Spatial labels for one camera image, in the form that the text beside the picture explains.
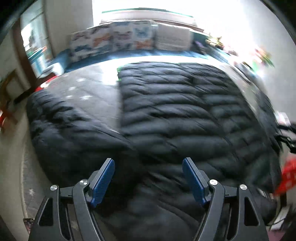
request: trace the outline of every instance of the window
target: window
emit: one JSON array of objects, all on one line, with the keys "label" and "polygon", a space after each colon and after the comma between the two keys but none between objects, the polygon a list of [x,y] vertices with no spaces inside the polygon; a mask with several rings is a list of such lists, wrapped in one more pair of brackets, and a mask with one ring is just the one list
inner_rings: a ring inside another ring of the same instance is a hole
[{"label": "window", "polygon": [[171,0],[158,0],[150,2],[139,0],[109,0],[102,2],[101,0],[92,0],[92,2],[93,10],[95,10],[96,13],[98,12],[97,9],[99,9],[100,13],[102,13],[131,8],[152,8],[193,16],[196,12],[196,2],[198,1],[183,0],[182,4],[178,1]]},{"label": "window", "polygon": [[26,49],[26,46],[29,45],[29,38],[31,36],[31,31],[32,31],[32,26],[30,23],[27,26],[25,26],[21,31],[22,40],[24,41],[25,49]]}]

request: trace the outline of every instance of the white fabric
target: white fabric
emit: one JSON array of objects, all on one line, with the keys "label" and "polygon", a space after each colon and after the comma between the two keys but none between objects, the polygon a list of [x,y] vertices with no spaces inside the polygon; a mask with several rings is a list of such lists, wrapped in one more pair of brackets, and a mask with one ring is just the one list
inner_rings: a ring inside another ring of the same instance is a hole
[{"label": "white fabric", "polygon": [[103,25],[71,34],[72,62],[112,51],[111,27]]},{"label": "white fabric", "polygon": [[123,21],[111,23],[113,32],[113,51],[133,50],[133,22]]},{"label": "white fabric", "polygon": [[45,70],[43,70],[42,74],[39,76],[39,78],[44,78],[48,76],[50,73],[54,73],[56,76],[60,76],[64,72],[65,71],[60,63],[54,63],[46,67]]},{"label": "white fabric", "polygon": [[155,47],[161,50],[188,51],[193,40],[189,28],[158,23]]},{"label": "white fabric", "polygon": [[150,21],[133,22],[134,49],[153,49],[154,31]]}]

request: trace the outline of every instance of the metal screw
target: metal screw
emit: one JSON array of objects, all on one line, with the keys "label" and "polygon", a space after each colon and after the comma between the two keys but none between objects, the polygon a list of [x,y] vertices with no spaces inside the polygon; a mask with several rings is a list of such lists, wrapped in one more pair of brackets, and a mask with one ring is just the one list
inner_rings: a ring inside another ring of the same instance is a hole
[{"label": "metal screw", "polygon": [[240,187],[240,189],[242,189],[242,190],[247,190],[247,186],[246,186],[245,184],[241,184],[239,187]]},{"label": "metal screw", "polygon": [[217,185],[218,182],[215,179],[210,180],[210,184],[212,184],[213,186]]},{"label": "metal screw", "polygon": [[88,183],[88,181],[86,179],[83,179],[79,183],[81,186],[85,186]]},{"label": "metal screw", "polygon": [[57,190],[57,185],[52,185],[52,186],[50,187],[50,190],[52,190],[52,191]]}]

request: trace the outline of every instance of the black bracket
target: black bracket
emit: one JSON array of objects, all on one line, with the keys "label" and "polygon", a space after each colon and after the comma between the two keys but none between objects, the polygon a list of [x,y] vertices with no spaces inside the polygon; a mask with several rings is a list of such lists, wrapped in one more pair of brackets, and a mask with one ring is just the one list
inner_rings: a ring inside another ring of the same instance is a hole
[{"label": "black bracket", "polygon": [[[225,240],[268,241],[264,222],[246,185],[234,188],[209,180],[191,158],[185,158],[182,166],[195,200],[206,209],[194,241],[215,239],[224,203],[230,204]],[[105,241],[91,209],[101,203],[114,170],[115,163],[108,158],[100,170],[74,187],[60,189],[57,185],[51,186],[37,212],[29,241],[74,241],[68,203],[74,204],[83,241]]]},{"label": "black bracket", "polygon": [[278,142],[283,142],[287,145],[287,147],[290,149],[291,153],[296,153],[296,140],[292,140],[290,137],[283,136],[283,135],[276,135],[275,139]]},{"label": "black bracket", "polygon": [[223,186],[217,180],[209,180],[191,158],[185,158],[182,167],[195,200],[207,210],[194,241],[214,240],[224,203],[230,203],[231,210],[225,240],[269,240],[262,217],[246,185],[234,188]]}]

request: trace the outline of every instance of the red object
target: red object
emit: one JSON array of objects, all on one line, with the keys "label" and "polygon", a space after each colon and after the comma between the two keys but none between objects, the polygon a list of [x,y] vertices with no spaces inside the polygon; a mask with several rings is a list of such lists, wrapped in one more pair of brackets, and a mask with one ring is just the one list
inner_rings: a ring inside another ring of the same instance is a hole
[{"label": "red object", "polygon": [[6,118],[5,114],[2,112],[1,116],[0,116],[0,127],[2,127],[3,125],[3,121]]},{"label": "red object", "polygon": [[281,183],[275,191],[274,195],[286,193],[289,189],[296,185],[296,157],[286,161],[281,172]]},{"label": "red object", "polygon": [[[50,78],[49,80],[45,81],[46,84],[48,84],[50,81],[52,81],[53,79],[55,79],[57,76],[54,76],[52,78]],[[42,90],[44,89],[43,87],[41,86],[38,86],[36,89],[35,89],[35,92],[39,91],[39,90]]]}]

